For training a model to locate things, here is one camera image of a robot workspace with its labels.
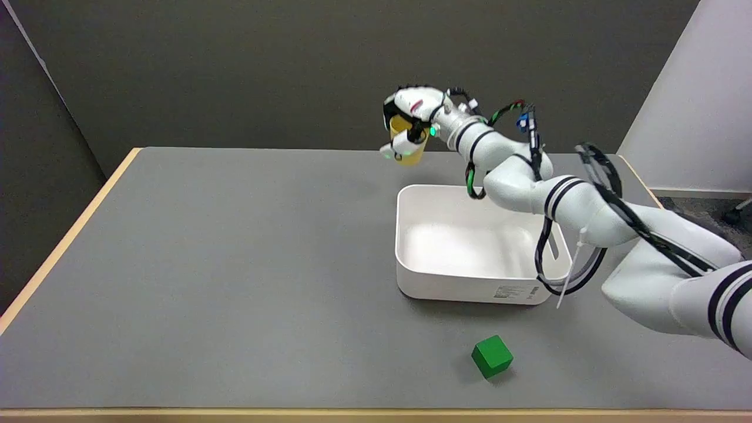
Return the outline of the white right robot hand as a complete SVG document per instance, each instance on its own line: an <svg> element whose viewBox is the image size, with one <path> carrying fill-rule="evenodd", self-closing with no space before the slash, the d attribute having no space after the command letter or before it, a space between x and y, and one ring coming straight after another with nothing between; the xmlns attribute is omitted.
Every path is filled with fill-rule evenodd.
<svg viewBox="0 0 752 423"><path fill-rule="evenodd" d="M435 118L451 107L447 91L427 85L400 86L384 100L383 122L390 141L380 153L402 166L417 165L430 137L436 135Z"/></svg>

